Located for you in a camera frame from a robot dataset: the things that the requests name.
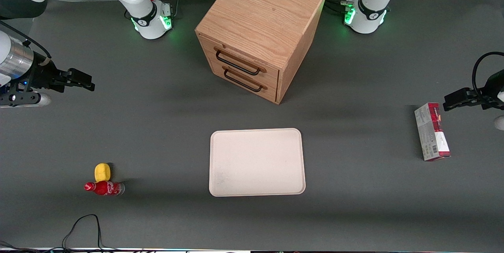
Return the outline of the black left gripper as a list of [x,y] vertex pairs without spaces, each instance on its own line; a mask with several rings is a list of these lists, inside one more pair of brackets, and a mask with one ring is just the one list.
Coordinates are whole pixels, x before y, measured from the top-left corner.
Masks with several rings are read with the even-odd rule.
[[484,87],[478,88],[482,100],[479,101],[476,92],[472,88],[464,87],[444,97],[443,109],[448,112],[463,106],[481,105],[482,110],[491,108],[503,110],[503,89],[504,70],[500,70],[488,78]]

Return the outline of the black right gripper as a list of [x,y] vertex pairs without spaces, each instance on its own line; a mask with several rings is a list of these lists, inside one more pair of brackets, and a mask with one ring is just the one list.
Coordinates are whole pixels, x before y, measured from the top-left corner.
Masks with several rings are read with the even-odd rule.
[[75,68],[68,69],[68,79],[63,75],[65,72],[56,68],[52,60],[42,65],[46,57],[34,52],[33,63],[24,76],[28,90],[49,89],[63,93],[65,87],[81,87],[89,91],[95,90],[92,76]]

